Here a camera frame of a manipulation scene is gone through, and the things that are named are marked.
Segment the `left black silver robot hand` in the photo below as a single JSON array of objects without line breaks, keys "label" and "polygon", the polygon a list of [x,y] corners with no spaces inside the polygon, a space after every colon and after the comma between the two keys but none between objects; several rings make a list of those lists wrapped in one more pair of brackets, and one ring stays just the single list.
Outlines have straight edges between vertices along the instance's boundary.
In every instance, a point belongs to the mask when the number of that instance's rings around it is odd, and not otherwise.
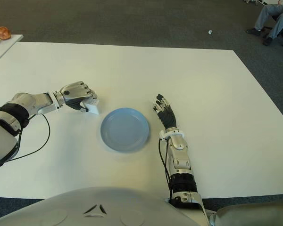
[{"label": "left black silver robot hand", "polygon": [[89,112],[92,105],[97,105],[98,97],[83,81],[66,85],[59,91],[65,105],[80,112]]}]

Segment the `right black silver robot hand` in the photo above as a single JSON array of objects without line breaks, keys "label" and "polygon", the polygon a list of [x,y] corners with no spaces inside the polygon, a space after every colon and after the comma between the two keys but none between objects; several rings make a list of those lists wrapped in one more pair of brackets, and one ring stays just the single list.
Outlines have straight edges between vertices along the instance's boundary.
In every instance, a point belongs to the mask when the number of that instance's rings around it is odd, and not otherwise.
[{"label": "right black silver robot hand", "polygon": [[156,96],[156,102],[153,105],[153,110],[156,112],[165,129],[177,127],[175,114],[171,105],[163,95],[158,94]]}]

